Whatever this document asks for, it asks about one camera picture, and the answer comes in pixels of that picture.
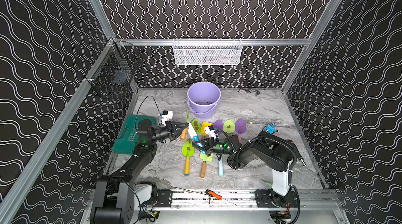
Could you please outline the white brush blue handle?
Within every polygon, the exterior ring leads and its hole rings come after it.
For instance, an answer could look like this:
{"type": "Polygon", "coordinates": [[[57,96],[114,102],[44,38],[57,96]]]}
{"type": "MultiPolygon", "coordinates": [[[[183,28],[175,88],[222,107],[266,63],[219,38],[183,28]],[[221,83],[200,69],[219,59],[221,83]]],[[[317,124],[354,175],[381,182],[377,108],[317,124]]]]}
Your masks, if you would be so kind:
{"type": "Polygon", "coordinates": [[[198,135],[196,134],[195,130],[193,129],[193,126],[191,123],[189,123],[189,125],[188,125],[188,134],[191,137],[191,139],[193,140],[193,142],[200,141],[198,139],[198,135]]]}

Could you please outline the green trowel yellow handle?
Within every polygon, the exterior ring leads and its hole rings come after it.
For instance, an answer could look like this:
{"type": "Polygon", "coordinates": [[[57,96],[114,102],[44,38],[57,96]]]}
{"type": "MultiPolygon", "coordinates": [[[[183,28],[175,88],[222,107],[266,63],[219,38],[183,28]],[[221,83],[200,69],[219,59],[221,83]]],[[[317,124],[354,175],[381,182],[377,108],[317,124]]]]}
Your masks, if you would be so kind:
{"type": "Polygon", "coordinates": [[[182,146],[182,155],[186,157],[184,175],[189,176],[190,172],[190,157],[194,154],[195,148],[193,147],[193,142],[190,139],[184,141],[182,146]]]}

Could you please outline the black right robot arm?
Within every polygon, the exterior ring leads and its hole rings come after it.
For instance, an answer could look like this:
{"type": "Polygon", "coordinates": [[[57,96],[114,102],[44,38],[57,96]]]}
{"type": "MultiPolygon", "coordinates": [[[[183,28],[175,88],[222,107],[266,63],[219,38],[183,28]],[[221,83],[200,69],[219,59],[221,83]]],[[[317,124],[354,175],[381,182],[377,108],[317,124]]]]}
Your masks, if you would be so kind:
{"type": "Polygon", "coordinates": [[[234,170],[242,169],[251,161],[260,159],[272,171],[273,181],[268,193],[268,204],[275,207],[296,207],[298,192],[292,184],[293,167],[297,162],[305,164],[296,144],[266,130],[243,144],[239,142],[239,137],[218,130],[203,140],[193,139],[191,144],[207,158],[216,154],[221,160],[222,156],[227,155],[227,164],[234,170]]]}

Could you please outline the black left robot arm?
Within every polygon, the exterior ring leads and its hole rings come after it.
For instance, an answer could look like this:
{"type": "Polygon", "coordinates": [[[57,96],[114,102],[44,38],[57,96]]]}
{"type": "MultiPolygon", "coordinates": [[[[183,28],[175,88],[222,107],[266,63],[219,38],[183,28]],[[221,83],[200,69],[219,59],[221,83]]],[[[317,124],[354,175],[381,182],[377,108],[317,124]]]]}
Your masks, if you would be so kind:
{"type": "Polygon", "coordinates": [[[95,189],[90,213],[91,224],[129,224],[139,216],[144,202],[156,200],[156,187],[150,184],[149,196],[140,199],[135,191],[135,181],[141,171],[151,163],[157,153],[158,142],[179,138],[188,127],[186,122],[166,121],[158,127],[144,119],[137,127],[138,142],[131,158],[111,175],[102,176],[95,189]]]}

